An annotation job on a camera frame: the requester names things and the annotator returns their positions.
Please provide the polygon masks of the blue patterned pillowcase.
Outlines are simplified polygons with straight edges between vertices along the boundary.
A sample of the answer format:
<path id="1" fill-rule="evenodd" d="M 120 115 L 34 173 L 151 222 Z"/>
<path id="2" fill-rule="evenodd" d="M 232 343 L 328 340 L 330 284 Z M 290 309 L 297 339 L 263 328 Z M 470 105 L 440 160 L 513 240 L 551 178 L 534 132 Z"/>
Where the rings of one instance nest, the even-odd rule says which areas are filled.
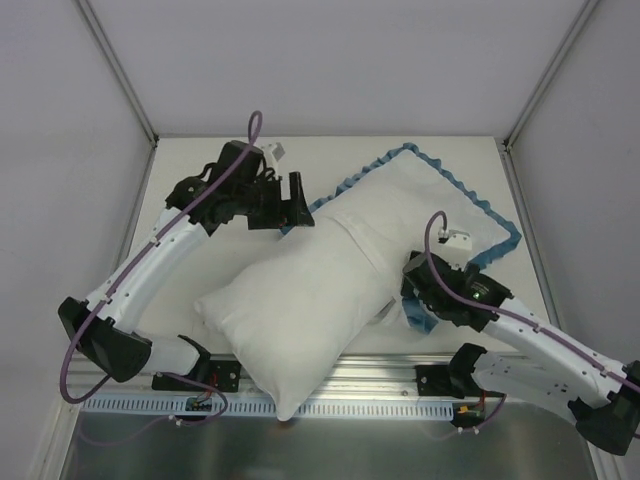
<path id="1" fill-rule="evenodd" d="M 332 194 L 310 203 L 309 210 L 343 226 L 390 289 L 392 306 L 384 322 L 398 319 L 424 334 L 438 321 L 414 295 L 401 294 L 401 270 L 412 251 L 423 249 L 425 226 L 434 213 L 446 213 L 452 235 L 468 235 L 463 265 L 485 269 L 515 250 L 522 238 L 489 201 L 412 143 L 364 166 Z"/>

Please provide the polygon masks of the white pillow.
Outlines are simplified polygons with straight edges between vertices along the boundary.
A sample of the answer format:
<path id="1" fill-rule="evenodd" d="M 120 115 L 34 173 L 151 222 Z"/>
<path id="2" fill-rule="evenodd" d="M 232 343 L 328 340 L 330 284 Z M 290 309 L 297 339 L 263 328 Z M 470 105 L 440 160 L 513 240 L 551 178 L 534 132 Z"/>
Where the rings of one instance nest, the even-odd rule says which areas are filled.
<path id="1" fill-rule="evenodd" d="M 194 308 L 287 421 L 392 301 L 405 253 L 370 226 L 320 218 L 293 229 Z"/>

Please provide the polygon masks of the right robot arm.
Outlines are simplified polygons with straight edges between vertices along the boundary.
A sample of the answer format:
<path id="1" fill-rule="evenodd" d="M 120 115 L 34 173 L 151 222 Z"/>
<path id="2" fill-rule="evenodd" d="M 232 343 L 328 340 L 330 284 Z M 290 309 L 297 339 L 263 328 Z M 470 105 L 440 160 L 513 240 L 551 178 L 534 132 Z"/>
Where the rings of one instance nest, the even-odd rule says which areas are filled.
<path id="1" fill-rule="evenodd" d="M 526 358 L 512 361 L 463 344 L 447 366 L 452 396 L 485 391 L 523 400 L 566 420 L 605 452 L 628 452 L 639 434 L 638 362 L 611 359 L 543 322 L 474 265 L 454 269 L 435 254 L 414 251 L 402 274 L 402 295 L 429 319 L 468 327 Z"/>

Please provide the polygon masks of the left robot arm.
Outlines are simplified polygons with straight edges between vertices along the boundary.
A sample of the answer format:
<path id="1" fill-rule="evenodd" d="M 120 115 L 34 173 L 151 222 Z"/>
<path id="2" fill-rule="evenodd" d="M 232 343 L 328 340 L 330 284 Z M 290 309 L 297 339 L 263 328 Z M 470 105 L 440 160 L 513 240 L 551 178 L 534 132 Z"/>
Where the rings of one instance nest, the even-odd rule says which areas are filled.
<path id="1" fill-rule="evenodd" d="M 184 335 L 142 333 L 142 313 L 171 272 L 234 217 L 245 217 L 250 230 L 314 226 L 299 172 L 290 172 L 290 195 L 282 196 L 283 155 L 280 143 L 259 148 L 232 140 L 217 161 L 178 182 L 147 238 L 112 276 L 86 299 L 68 297 L 59 306 L 77 351 L 119 383 L 160 371 L 173 373 L 185 389 L 203 387 L 209 377 L 205 349 Z"/>

